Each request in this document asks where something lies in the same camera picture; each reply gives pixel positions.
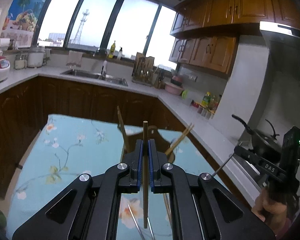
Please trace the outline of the person's right hand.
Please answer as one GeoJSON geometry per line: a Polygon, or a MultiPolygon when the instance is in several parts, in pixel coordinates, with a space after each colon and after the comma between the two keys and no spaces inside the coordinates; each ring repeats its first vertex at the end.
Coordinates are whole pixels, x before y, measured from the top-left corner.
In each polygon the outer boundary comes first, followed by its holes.
{"type": "Polygon", "coordinates": [[[287,217],[287,205],[270,199],[266,187],[261,190],[259,196],[255,199],[251,211],[271,228],[277,239],[280,239],[291,226],[291,221],[287,217]]]}

